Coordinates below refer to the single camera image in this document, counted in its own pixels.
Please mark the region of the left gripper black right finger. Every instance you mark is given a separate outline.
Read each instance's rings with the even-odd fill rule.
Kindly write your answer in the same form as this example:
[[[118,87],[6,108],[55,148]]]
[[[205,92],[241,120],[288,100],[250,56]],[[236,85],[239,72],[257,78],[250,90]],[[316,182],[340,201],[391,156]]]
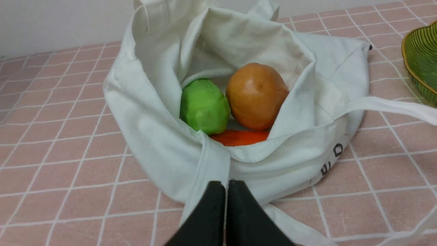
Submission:
[[[246,183],[228,184],[225,242],[228,246],[295,246],[264,212]]]

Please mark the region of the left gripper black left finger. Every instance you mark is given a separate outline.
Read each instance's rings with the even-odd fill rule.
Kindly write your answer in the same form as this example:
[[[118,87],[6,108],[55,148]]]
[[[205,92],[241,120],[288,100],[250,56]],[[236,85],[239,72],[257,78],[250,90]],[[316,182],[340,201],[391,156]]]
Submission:
[[[211,181],[200,201],[166,246],[223,245],[225,187]]]

